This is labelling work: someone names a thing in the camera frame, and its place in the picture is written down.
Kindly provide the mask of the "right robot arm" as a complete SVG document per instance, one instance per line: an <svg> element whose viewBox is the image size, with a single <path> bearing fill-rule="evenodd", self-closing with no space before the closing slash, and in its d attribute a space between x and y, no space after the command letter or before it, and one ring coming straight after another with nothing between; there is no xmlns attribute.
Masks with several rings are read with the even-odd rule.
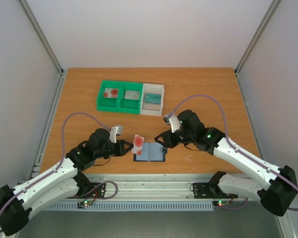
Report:
<svg viewBox="0 0 298 238"><path fill-rule="evenodd" d="M179 144L193 144L199 151L216 156L244 172L249 178L237 178L226 172L217 172L209 181L213 196L234 194L261 203L270 213L283 216L297 195L295 171L284 166L270 164L238 146L225 133L205 127L197 114L185 110L178 116L164 118L171 126L155 137L155 142L165 148Z"/></svg>

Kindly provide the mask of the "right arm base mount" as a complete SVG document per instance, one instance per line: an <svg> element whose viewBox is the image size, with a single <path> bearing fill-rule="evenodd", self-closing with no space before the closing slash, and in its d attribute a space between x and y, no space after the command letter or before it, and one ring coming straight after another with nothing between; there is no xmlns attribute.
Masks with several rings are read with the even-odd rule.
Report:
<svg viewBox="0 0 298 238"><path fill-rule="evenodd" d="M195 182L190 185L190 190L194 194L195 199L236 199L238 195L224 193L217 185L208 182Z"/></svg>

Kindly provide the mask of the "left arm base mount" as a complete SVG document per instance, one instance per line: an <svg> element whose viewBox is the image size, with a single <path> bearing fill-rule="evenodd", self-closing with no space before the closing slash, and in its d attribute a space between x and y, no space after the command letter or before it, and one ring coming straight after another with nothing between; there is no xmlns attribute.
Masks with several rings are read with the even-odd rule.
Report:
<svg viewBox="0 0 298 238"><path fill-rule="evenodd" d="M78 198L104 198L106 183L92 182L81 186L76 194Z"/></svg>

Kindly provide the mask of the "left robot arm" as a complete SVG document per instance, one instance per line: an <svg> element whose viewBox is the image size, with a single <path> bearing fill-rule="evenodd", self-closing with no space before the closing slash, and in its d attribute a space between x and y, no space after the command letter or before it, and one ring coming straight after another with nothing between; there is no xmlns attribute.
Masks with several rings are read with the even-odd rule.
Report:
<svg viewBox="0 0 298 238"><path fill-rule="evenodd" d="M83 171L97 159L121 157L133 144L117 139L113 129L97 129L88 140L71 149L54 166L15 187L0 188L0 233L11 236L49 205L69 197L86 197L93 191Z"/></svg>

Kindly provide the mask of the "dark blue card holder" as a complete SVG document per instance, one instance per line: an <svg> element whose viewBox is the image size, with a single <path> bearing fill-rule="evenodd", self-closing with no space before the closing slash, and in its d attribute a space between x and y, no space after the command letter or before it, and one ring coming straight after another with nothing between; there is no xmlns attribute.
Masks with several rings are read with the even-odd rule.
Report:
<svg viewBox="0 0 298 238"><path fill-rule="evenodd" d="M134 162L165 162L167 148L156 142L145 142L140 155L134 154Z"/></svg>

